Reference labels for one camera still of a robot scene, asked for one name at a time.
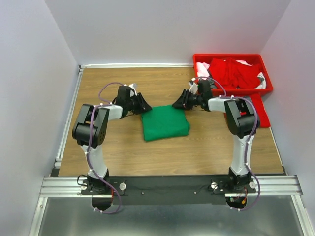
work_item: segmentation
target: metal floor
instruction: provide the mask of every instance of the metal floor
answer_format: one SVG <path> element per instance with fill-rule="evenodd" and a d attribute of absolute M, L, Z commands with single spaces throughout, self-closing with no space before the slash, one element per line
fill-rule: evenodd
<path fill-rule="evenodd" d="M 255 196 L 249 196 L 249 204 Z M 248 211 L 211 204 L 124 206 L 93 212 L 90 198 L 49 198 L 41 236 L 302 236 L 291 196 L 261 196 Z"/>

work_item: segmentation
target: green cloth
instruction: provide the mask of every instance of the green cloth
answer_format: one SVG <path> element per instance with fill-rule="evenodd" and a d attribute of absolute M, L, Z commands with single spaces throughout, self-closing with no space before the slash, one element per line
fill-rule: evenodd
<path fill-rule="evenodd" d="M 184 110 L 171 105 L 153 107 L 142 113 L 143 137 L 145 141 L 188 135 L 189 123 Z"/>

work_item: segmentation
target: wooden table surface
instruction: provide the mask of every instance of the wooden table surface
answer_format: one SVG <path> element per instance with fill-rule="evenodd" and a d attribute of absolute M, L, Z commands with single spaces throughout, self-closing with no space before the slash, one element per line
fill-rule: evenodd
<path fill-rule="evenodd" d="M 99 104 L 98 92 L 113 81 L 137 83 L 137 91 L 152 107 L 174 103 L 194 76 L 190 67 L 84 69 L 59 176 L 88 171 L 84 153 L 72 138 L 83 103 Z M 118 85 L 102 94 L 113 100 Z M 140 116 L 108 122 L 104 160 L 112 176 L 227 174 L 232 162 L 233 137 L 222 113 L 186 111 L 188 136 L 145 142 Z M 259 128 L 252 144 L 251 167 L 258 174 L 283 173 L 269 128 Z"/>

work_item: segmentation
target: red plastic tray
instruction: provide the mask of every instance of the red plastic tray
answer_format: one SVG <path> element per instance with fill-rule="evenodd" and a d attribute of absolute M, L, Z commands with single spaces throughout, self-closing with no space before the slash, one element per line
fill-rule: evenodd
<path fill-rule="evenodd" d="M 195 69 L 195 76 L 197 76 L 197 66 L 196 62 L 205 62 L 208 64 L 211 64 L 211 61 L 213 58 L 219 58 L 219 59 L 226 59 L 226 58 L 233 58 L 235 60 L 245 60 L 249 64 L 260 64 L 262 68 L 262 73 L 266 79 L 266 88 L 262 89 L 241 89 L 241 88 L 235 88 L 235 89 L 227 89 L 226 93 L 227 95 L 251 95 L 253 93 L 259 93 L 261 96 L 270 93 L 273 90 L 269 75 L 267 73 L 266 67 L 264 65 L 264 62 L 262 61 L 262 58 L 259 54 L 194 54 L 192 56 L 193 60 L 193 67 Z M 212 94 L 214 96 L 219 96 L 220 94 L 223 95 L 223 91 L 220 88 L 213 88 L 211 89 Z"/>

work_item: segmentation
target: red cloth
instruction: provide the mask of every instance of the red cloth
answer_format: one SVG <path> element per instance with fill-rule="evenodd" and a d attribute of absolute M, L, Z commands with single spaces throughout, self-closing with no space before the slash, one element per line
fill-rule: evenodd
<path fill-rule="evenodd" d="M 225 89 L 254 89 L 260 84 L 257 75 L 262 71 L 259 64 L 243 65 L 232 58 L 213 58 L 209 67 L 212 78 L 217 80 Z"/>
<path fill-rule="evenodd" d="M 270 121 L 268 119 L 267 113 L 264 108 L 264 104 L 262 103 L 261 97 L 258 93 L 250 95 L 250 98 L 252 100 L 252 104 L 254 105 L 259 120 L 260 120 L 260 126 L 259 127 L 270 127 Z"/>

